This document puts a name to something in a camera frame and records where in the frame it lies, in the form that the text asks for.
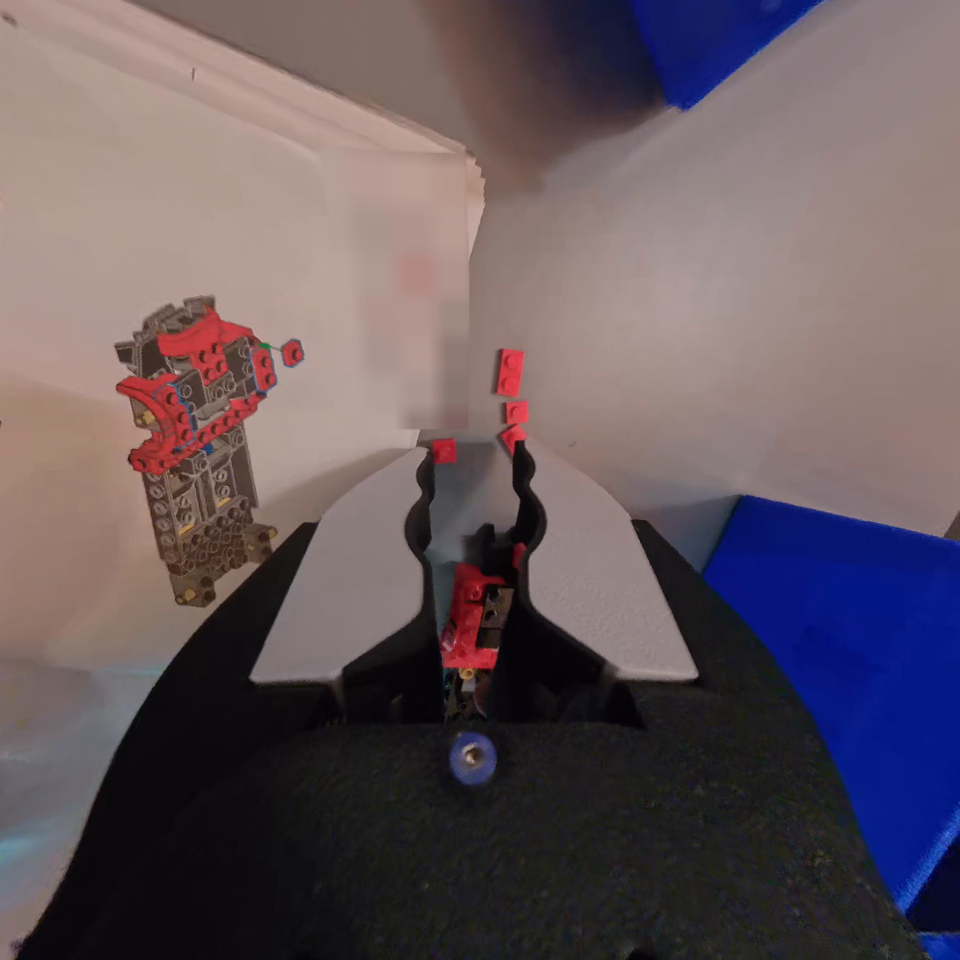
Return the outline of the blue divided plastic bin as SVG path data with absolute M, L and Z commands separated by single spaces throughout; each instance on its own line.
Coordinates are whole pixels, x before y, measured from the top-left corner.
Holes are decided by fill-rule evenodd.
M 743 496 L 704 577 L 814 717 L 895 905 L 958 958 L 958 541 Z

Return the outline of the red and black lego car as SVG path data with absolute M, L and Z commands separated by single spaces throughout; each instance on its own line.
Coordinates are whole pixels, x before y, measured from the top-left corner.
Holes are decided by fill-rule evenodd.
M 484 721 L 501 641 L 520 581 L 526 545 L 484 523 L 466 540 L 454 569 L 446 622 L 439 634 L 444 721 Z

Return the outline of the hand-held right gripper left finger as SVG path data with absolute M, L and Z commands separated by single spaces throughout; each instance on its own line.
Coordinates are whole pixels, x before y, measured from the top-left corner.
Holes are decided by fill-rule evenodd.
M 414 447 L 323 513 L 251 669 L 254 683 L 336 680 L 408 627 L 413 642 L 437 645 L 425 548 L 407 531 L 431 466 Z

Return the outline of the lego instruction booklet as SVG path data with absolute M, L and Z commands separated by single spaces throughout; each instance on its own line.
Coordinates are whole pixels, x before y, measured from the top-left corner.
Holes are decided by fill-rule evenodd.
M 456 144 L 125 2 L 2 2 L 2 680 L 167 662 L 457 425 Z

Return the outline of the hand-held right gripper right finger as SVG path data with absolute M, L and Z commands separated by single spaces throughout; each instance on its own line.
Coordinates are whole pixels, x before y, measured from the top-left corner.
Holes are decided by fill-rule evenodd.
M 630 514 L 538 440 L 512 458 L 526 546 L 502 641 L 504 683 L 691 683 L 698 667 Z

